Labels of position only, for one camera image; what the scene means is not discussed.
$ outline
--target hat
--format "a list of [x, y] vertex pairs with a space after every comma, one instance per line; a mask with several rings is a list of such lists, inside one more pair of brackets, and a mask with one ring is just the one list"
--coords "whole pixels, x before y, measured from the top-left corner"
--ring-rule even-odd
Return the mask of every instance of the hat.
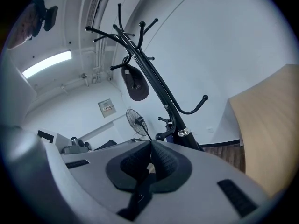
[[132, 100], [144, 100], [150, 93], [148, 83], [136, 67], [126, 65], [121, 68], [122, 78]]

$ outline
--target floor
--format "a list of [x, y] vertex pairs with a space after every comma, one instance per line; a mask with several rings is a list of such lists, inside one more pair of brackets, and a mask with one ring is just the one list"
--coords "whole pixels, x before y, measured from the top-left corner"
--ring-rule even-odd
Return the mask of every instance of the floor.
[[205, 152], [214, 154], [235, 168], [245, 173], [245, 152], [244, 146], [240, 144], [220, 146], [220, 147], [203, 147]]

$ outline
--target black strap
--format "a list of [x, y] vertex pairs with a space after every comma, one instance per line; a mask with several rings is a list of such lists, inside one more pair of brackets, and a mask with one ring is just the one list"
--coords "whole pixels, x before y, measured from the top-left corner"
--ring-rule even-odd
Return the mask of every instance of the black strap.
[[128, 84], [128, 88], [133, 89], [136, 87], [135, 81], [132, 77], [131, 72], [126, 74], [126, 80], [127, 80], [127, 84]]
[[80, 160], [80, 161], [75, 161], [75, 162], [68, 162], [68, 163], [66, 163], [66, 166], [68, 169], [71, 169], [71, 168], [77, 168], [77, 167], [80, 167], [80, 166], [83, 166], [86, 164], [89, 164], [89, 161]]
[[257, 208], [257, 205], [232, 180], [225, 179], [217, 182], [217, 184], [240, 217], [248, 215]]

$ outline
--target coat rack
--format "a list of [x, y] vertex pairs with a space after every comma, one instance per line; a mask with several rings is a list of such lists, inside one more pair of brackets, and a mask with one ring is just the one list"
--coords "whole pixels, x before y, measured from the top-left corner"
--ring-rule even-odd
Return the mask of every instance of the coat rack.
[[94, 42], [97, 42], [107, 37], [122, 45], [126, 50], [126, 52], [128, 53], [128, 55], [122, 60], [122, 64], [111, 66], [110, 70], [115, 70], [117, 68], [121, 68], [122, 66], [128, 65], [131, 58], [133, 58], [136, 61], [136, 63], [139, 65], [141, 71], [148, 79], [149, 83], [152, 85], [154, 91], [160, 98], [164, 108], [169, 114], [170, 117], [169, 119], [172, 122], [172, 127], [170, 130], [164, 133], [156, 134], [156, 140], [164, 140], [167, 136], [171, 135], [176, 130], [176, 128], [178, 128], [178, 136], [182, 139], [182, 145], [185, 147], [200, 150], [192, 132], [186, 127], [178, 111], [180, 111], [183, 114], [195, 113], [204, 104], [204, 102], [208, 100], [208, 95], [204, 95], [202, 97], [202, 100], [198, 103], [198, 105], [195, 107], [194, 110], [189, 112], [183, 111], [178, 105], [173, 94], [171, 93], [170, 89], [166, 85], [165, 81], [162, 79], [162, 77], [160, 76], [156, 68], [150, 62], [150, 60], [154, 60], [154, 57], [147, 57], [141, 48], [143, 42], [143, 36], [156, 22], [158, 22], [158, 19], [155, 18], [154, 21], [147, 28], [145, 28], [146, 25], [145, 22], [141, 21], [139, 23], [140, 34], [139, 34], [139, 41], [137, 45], [135, 45], [134, 42], [129, 37], [135, 35], [126, 33], [122, 27], [121, 4], [118, 4], [118, 22], [119, 22], [119, 27], [115, 24], [113, 25], [113, 28], [116, 30], [117, 34], [107, 34], [100, 30], [94, 29], [90, 26], [86, 27], [85, 30], [92, 31], [102, 35], [102, 37], [93, 40]]

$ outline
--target electric fan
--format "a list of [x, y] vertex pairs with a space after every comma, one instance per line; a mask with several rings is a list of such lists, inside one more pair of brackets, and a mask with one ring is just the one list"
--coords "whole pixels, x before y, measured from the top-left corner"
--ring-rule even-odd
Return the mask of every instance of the electric fan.
[[148, 133], [148, 127], [140, 114], [138, 114], [135, 110], [127, 109], [126, 116], [129, 124], [137, 134], [142, 136], [147, 135], [151, 140], [151, 137]]

